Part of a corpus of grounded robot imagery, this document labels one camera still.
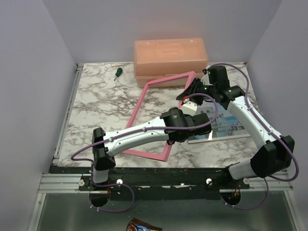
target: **wall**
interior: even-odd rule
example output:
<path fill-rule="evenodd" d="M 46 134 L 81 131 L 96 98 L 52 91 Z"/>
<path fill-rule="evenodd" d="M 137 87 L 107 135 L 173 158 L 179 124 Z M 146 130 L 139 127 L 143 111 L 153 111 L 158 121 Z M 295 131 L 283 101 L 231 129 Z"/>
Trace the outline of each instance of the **wall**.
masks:
<path fill-rule="evenodd" d="M 133 60 L 140 39 L 202 37 L 209 59 L 247 61 L 281 0 L 43 0 L 76 63 Z"/>
<path fill-rule="evenodd" d="M 0 1 L 0 230 L 25 231 L 76 65 L 41 0 Z"/>
<path fill-rule="evenodd" d="M 248 71 L 264 117 L 295 139 L 300 174 L 293 186 L 308 227 L 307 9 L 307 0 L 282 2 L 248 62 Z"/>

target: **picture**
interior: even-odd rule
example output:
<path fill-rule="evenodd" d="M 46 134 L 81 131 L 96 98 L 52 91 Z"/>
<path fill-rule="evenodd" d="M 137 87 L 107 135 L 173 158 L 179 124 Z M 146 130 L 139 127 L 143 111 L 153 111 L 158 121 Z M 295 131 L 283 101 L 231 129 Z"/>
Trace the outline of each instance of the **picture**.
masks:
<path fill-rule="evenodd" d="M 201 106 L 198 106 L 196 115 L 202 113 L 206 113 L 209 119 L 213 118 L 215 114 L 213 103 L 204 102 Z M 219 141 L 250 136 L 240 121 L 221 105 L 218 105 L 218 117 L 211 123 L 211 126 L 212 131 L 209 134 L 189 137 L 188 143 Z"/>

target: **pink frame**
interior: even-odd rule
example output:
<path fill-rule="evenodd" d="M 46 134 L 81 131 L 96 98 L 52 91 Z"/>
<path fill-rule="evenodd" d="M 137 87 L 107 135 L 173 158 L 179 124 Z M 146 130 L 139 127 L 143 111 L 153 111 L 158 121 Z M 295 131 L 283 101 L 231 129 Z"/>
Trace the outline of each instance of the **pink frame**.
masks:
<path fill-rule="evenodd" d="M 141 107 L 142 101 L 143 101 L 145 94 L 148 91 L 150 85 L 156 84 L 156 83 L 164 83 L 164 82 L 168 82 L 168 81 L 172 81 L 172 80 L 180 79 L 180 78 L 185 78 L 185 77 L 187 77 L 187 82 L 186 82 L 184 89 L 187 89 L 189 87 L 189 85 L 192 83 L 193 79 L 196 77 L 196 73 L 194 71 L 147 82 L 145 84 L 144 88 L 143 88 L 143 91 L 140 95 L 140 98 L 139 98 L 139 100 L 136 104 L 134 112 L 131 115 L 131 118 L 130 118 L 126 128 L 130 128 L 133 125 L 135 118 L 137 116 L 137 113 L 138 113 L 138 111 Z M 135 151 L 135 150 L 131 150 L 131 149 L 128 149 L 128 150 L 124 151 L 123 153 L 166 162 L 169 158 L 171 148 L 172 148 L 172 145 L 168 145 L 167 142 L 166 142 L 163 153 L 161 153 L 161 154 L 147 153 L 147 152 Z"/>

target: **marble surface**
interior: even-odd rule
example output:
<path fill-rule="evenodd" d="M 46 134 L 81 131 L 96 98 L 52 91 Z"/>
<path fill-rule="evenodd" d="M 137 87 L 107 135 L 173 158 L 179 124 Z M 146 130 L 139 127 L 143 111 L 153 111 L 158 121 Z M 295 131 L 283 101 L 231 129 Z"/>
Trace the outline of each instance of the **marble surface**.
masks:
<path fill-rule="evenodd" d="M 245 73 L 244 64 L 237 64 Z M 114 81 L 116 70 L 123 74 Z M 227 67 L 230 85 L 246 87 L 245 78 Z M 142 89 L 137 87 L 133 74 L 133 63 L 85 64 L 69 118 L 68 128 L 60 152 L 58 166 L 89 167 L 86 161 L 75 162 L 70 156 L 82 147 L 91 144 L 92 132 L 97 127 L 105 131 L 124 129 L 133 112 Z M 149 89 L 139 110 L 135 125 L 149 121 L 169 108 L 177 106 L 176 96 L 181 88 Z M 252 88 L 251 102 L 256 105 Z M 161 153 L 165 142 L 153 142 L 136 147 L 135 150 Z M 196 144 L 175 143 L 167 162 L 150 160 L 128 154 L 115 157 L 117 167 L 225 167 L 232 163 L 250 159 L 257 148 L 250 137 Z M 88 149 L 79 157 L 93 158 Z"/>

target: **green screwdriver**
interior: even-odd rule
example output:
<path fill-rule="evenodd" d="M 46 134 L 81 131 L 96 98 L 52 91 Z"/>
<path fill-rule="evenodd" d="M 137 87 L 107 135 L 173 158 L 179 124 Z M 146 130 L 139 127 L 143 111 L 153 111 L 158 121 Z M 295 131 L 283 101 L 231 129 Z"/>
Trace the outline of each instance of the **green screwdriver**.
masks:
<path fill-rule="evenodd" d="M 122 72 L 123 72 L 123 69 L 121 67 L 117 69 L 114 81 L 116 80 L 116 78 L 118 78 L 122 74 Z"/>

